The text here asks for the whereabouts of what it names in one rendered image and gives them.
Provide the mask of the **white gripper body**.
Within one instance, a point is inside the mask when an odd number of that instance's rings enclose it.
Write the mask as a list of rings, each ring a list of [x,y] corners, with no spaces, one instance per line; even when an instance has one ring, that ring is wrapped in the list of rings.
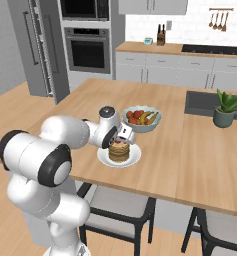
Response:
[[[131,145],[133,145],[135,142],[136,142],[136,135],[135,135],[135,133],[134,132],[131,132],[130,134],[122,134],[121,136],[120,136],[120,138],[124,141],[124,142],[126,142],[126,143],[128,143],[128,144],[131,144]]]

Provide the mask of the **brown pancake stack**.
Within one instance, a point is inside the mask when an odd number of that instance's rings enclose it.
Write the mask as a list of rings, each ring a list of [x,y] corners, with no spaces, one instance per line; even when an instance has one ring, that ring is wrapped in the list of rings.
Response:
[[[123,143],[121,146],[115,146],[113,143],[108,148],[109,158],[114,162],[124,162],[129,159],[130,154],[130,145],[127,143]]]

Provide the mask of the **grey fridge door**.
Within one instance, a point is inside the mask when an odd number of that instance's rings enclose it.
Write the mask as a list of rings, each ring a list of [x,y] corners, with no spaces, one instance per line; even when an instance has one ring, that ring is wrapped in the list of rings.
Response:
[[[47,95],[58,104],[70,94],[57,0],[28,0]]]

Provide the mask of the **pale blue fruit bowl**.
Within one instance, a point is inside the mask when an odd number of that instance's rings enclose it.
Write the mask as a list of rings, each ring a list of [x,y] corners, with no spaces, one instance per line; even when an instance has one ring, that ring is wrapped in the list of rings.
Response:
[[[140,124],[140,118],[136,119],[136,118],[133,117],[133,118],[128,119],[126,117],[126,113],[128,111],[134,112],[136,110],[143,110],[144,112],[151,111],[151,112],[154,112],[154,113],[158,112],[158,115],[157,115],[156,119],[154,120],[154,122],[152,124],[150,124],[150,125],[141,125]],[[128,125],[132,128],[132,130],[134,132],[136,132],[136,133],[147,133],[147,132],[153,131],[156,128],[156,126],[161,122],[162,114],[157,109],[155,109],[154,107],[137,105],[137,106],[132,106],[132,107],[128,107],[127,109],[124,109],[123,113],[122,113],[122,119],[123,119],[123,121],[126,125]]]

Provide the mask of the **yellow banana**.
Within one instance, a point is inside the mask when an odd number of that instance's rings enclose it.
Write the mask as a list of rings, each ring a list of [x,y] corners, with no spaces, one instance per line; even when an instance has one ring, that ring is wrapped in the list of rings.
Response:
[[[153,115],[149,120],[145,120],[149,115]],[[151,111],[147,111],[147,112],[144,112],[141,116],[140,116],[140,124],[141,125],[150,125],[154,122],[154,120],[156,119],[158,115],[158,112],[154,113],[154,112],[151,112]]]

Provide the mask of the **white round plate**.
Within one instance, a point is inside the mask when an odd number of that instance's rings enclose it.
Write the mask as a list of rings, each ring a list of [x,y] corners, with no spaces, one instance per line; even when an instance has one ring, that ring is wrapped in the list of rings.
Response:
[[[107,149],[98,149],[97,157],[101,163],[112,168],[126,168],[136,164],[141,158],[141,149],[137,144],[130,146],[129,158],[124,162],[114,162],[109,158]]]

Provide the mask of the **black stool beige seat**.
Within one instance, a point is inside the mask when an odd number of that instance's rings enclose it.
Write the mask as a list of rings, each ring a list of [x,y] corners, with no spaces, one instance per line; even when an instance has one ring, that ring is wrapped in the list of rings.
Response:
[[[87,243],[86,231],[110,236],[134,244],[134,256],[140,256],[141,232],[149,222],[148,243],[152,243],[156,199],[122,190],[97,186],[90,202],[90,216],[79,228]]]
[[[237,217],[194,207],[181,247],[185,253],[193,232],[201,236],[202,256],[237,256]]]

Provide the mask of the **dark grey sink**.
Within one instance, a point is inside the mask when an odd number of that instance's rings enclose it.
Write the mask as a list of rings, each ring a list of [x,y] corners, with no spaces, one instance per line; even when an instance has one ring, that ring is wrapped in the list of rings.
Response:
[[[216,93],[188,91],[184,113],[212,117],[214,108],[219,105],[220,102]]]

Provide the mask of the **green potted plant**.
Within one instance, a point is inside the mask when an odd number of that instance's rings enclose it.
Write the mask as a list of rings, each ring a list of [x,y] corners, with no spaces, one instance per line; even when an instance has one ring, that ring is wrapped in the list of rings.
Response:
[[[213,123],[219,128],[228,128],[237,119],[237,96],[217,90],[219,105],[214,108]]]

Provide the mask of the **steel built-in oven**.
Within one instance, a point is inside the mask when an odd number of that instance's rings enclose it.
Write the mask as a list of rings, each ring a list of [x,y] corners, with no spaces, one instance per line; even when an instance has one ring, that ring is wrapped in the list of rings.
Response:
[[[71,71],[110,73],[109,30],[65,27]]]

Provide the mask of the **wooden knife block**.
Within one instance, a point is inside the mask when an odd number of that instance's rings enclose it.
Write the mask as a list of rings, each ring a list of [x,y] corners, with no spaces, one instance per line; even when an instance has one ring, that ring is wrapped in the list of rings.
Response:
[[[164,46],[165,45],[165,25],[158,25],[157,32],[157,45]]]

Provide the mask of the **black hob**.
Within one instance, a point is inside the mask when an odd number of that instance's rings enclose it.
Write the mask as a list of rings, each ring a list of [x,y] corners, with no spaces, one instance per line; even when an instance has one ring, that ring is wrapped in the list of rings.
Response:
[[[182,46],[182,51],[187,53],[237,55],[237,47],[230,46],[184,44]]]

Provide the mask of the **black microwave oven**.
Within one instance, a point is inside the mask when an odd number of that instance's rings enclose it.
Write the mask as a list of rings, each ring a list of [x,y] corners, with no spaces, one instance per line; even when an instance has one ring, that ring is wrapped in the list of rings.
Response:
[[[108,0],[60,0],[62,16],[74,20],[108,21]]]

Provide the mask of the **wooden hanging spatula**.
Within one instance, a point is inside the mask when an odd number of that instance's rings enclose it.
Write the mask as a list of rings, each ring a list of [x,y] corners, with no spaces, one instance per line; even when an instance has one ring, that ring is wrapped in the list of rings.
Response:
[[[227,19],[228,19],[228,15],[229,15],[229,12],[227,12],[227,14],[226,14],[226,18],[225,18],[225,22],[224,22],[224,25],[223,25],[223,27],[222,27],[222,29],[221,29],[221,31],[222,32],[226,32],[226,24],[227,24]]]

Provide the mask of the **grey wall cupboards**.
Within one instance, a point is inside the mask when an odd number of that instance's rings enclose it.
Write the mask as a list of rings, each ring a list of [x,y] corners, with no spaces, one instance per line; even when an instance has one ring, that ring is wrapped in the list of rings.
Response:
[[[185,15],[188,0],[119,0],[120,14]]]

